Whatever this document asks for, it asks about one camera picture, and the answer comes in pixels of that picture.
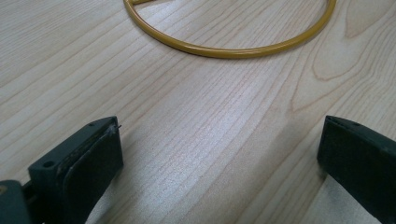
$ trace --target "wood grain pattern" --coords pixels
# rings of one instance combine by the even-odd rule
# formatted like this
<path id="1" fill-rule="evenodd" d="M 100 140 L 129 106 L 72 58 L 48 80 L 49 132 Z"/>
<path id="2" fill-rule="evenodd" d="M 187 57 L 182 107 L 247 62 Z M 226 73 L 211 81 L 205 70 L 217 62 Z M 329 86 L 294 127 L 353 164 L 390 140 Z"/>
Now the wood grain pattern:
<path id="1" fill-rule="evenodd" d="M 250 48 L 299 34 L 326 1 L 158 0 L 157 29 Z M 396 3 L 339 1 L 305 45 L 252 60 L 170 49 L 122 1 L 0 2 L 0 179 L 117 115 L 125 167 L 89 223 L 376 223 L 317 162 L 325 115 L 396 139 Z"/>

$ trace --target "curved yellow wire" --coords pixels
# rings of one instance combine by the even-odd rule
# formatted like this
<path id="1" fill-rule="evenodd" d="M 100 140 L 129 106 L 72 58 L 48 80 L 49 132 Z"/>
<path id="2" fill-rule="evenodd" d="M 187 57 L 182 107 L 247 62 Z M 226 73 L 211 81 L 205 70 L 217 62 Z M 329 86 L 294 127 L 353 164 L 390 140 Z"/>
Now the curved yellow wire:
<path id="1" fill-rule="evenodd" d="M 327 8 L 321 18 L 310 28 L 300 35 L 295 36 L 292 39 L 254 49 L 215 49 L 209 47 L 203 47 L 198 45 L 193 45 L 184 41 L 174 39 L 169 35 L 165 35 L 160 31 L 156 30 L 154 27 L 146 23 L 134 9 L 134 5 L 149 2 L 152 0 L 124 0 L 124 4 L 128 13 L 134 20 L 134 22 L 147 34 L 151 35 L 155 39 L 163 42 L 172 48 L 179 49 L 191 54 L 196 54 L 211 58 L 223 58 L 223 59 L 241 59 L 241 58 L 254 58 L 261 57 L 265 55 L 279 53 L 281 51 L 294 48 L 305 41 L 309 40 L 311 37 L 318 34 L 323 27 L 327 24 L 332 16 L 335 8 L 336 0 L 328 0 Z"/>

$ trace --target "wooden table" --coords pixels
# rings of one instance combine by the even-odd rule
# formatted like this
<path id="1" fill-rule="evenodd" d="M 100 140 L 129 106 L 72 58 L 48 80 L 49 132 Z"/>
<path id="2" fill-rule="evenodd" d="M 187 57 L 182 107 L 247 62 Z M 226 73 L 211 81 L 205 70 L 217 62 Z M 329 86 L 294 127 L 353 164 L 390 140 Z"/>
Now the wooden table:
<path id="1" fill-rule="evenodd" d="M 158 0 L 167 34 L 222 48 L 299 34 L 321 0 Z M 305 45 L 208 59 L 152 39 L 117 1 L 0 2 L 0 179 L 116 115 L 125 166 L 89 223 L 377 223 L 316 161 L 325 115 L 396 139 L 396 3 L 339 1 Z"/>

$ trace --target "tabletop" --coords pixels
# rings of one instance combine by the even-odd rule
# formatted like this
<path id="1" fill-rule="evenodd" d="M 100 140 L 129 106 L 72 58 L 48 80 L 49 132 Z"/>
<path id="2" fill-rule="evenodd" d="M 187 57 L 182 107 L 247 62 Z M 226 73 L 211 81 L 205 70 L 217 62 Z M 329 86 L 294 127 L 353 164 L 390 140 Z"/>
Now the tabletop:
<path id="1" fill-rule="evenodd" d="M 320 171 L 326 115 L 396 139 L 396 2 L 338 1 L 295 49 L 190 55 L 140 30 L 122 0 L 0 2 L 0 179 L 92 120 L 117 116 L 124 168 L 89 223 L 378 223 Z M 326 0 L 157 0 L 156 29 L 209 47 L 274 44 Z"/>

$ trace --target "yellow ring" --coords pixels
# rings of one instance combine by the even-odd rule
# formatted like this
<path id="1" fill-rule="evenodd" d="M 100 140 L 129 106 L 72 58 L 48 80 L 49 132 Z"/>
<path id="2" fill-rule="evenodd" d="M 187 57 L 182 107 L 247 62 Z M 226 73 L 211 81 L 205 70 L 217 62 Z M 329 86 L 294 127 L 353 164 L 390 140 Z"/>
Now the yellow ring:
<path id="1" fill-rule="evenodd" d="M 160 31 L 156 30 L 154 27 L 146 23 L 134 9 L 134 5 L 145 3 L 152 0 L 124 0 L 126 9 L 129 15 L 132 17 L 134 22 L 147 34 L 151 35 L 153 38 L 163 42 L 165 45 L 170 46 L 174 49 L 179 49 L 191 54 L 196 54 L 211 58 L 222 58 L 222 59 L 242 59 L 242 58 L 254 58 L 261 57 L 270 54 L 279 53 L 281 51 L 294 48 L 305 41 L 311 39 L 313 36 L 317 35 L 324 26 L 330 20 L 332 13 L 334 12 L 336 0 L 328 0 L 327 8 L 320 19 L 311 26 L 308 30 L 300 35 L 295 36 L 292 39 L 270 45 L 265 47 L 259 47 L 254 49 L 215 49 L 209 47 L 203 47 L 198 45 L 193 45 L 184 41 L 174 39 L 169 35 L 165 35 Z"/>

